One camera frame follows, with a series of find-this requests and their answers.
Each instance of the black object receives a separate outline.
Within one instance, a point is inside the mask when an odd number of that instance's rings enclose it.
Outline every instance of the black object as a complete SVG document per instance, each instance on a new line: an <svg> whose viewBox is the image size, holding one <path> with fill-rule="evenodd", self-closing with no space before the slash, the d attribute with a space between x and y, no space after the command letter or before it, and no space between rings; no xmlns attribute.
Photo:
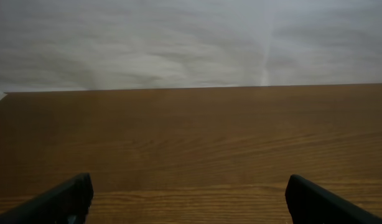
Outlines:
<svg viewBox="0 0 382 224"><path fill-rule="evenodd" d="M285 193L294 224L382 224L382 219L335 194L292 175Z"/></svg>
<svg viewBox="0 0 382 224"><path fill-rule="evenodd" d="M382 224L382 219L292 175L286 203L294 224ZM58 187L0 215L0 224L83 224L93 198L89 174L79 174Z"/></svg>
<svg viewBox="0 0 382 224"><path fill-rule="evenodd" d="M81 224L93 198L89 174L79 174L0 215L0 224Z"/></svg>

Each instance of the crease in backdrop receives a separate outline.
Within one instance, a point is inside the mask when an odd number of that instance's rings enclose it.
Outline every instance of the crease in backdrop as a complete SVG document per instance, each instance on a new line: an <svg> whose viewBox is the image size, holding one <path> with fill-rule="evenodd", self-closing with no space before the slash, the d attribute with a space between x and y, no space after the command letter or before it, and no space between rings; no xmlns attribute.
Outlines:
<svg viewBox="0 0 382 224"><path fill-rule="evenodd" d="M0 0L0 91L382 82L382 0Z"/></svg>

